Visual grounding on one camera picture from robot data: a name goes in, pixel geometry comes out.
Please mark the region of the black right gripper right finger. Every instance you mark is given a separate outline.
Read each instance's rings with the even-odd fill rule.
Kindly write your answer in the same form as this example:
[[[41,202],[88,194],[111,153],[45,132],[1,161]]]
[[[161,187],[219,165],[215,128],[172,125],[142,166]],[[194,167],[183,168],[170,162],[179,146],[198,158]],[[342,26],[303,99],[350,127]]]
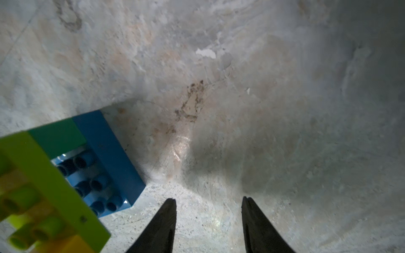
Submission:
[[[251,197],[243,197],[242,224],[248,253],[295,253]]]

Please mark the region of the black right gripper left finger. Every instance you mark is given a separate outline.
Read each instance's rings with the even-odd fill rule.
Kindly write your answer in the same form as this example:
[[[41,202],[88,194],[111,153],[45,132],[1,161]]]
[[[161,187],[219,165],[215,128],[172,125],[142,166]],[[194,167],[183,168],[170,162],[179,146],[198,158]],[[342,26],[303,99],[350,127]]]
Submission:
[[[168,198],[127,253],[172,253],[176,229],[176,200]]]

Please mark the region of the small yellow lego brick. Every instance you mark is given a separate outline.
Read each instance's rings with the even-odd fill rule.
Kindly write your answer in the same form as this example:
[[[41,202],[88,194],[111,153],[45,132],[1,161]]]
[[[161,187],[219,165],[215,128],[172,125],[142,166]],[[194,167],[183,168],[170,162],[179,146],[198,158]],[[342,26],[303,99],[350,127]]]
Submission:
[[[94,251],[79,235],[75,235],[39,243],[30,253],[94,253]]]

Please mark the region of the blue lego brick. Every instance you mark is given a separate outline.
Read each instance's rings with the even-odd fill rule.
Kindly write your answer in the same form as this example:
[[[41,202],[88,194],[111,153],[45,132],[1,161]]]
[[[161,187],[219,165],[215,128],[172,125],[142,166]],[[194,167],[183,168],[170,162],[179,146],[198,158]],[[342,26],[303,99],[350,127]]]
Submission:
[[[73,117],[85,143],[51,160],[97,217],[130,208],[146,187],[101,111]]]

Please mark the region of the lime green lego brick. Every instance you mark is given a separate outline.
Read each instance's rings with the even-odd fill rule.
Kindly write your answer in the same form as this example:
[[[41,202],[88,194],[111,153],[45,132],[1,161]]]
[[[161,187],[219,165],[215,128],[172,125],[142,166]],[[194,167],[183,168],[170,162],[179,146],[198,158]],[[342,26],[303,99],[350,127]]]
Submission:
[[[15,229],[7,243],[31,251],[79,235],[95,253],[110,233],[28,132],[1,138],[1,221]]]

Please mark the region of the small dark green lego brick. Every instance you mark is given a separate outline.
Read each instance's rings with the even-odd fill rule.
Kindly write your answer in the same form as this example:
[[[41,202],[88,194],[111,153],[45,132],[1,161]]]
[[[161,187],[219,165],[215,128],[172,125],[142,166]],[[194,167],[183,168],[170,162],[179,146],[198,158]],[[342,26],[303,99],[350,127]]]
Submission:
[[[72,118],[30,129],[28,133],[50,159],[86,144],[85,137]]]

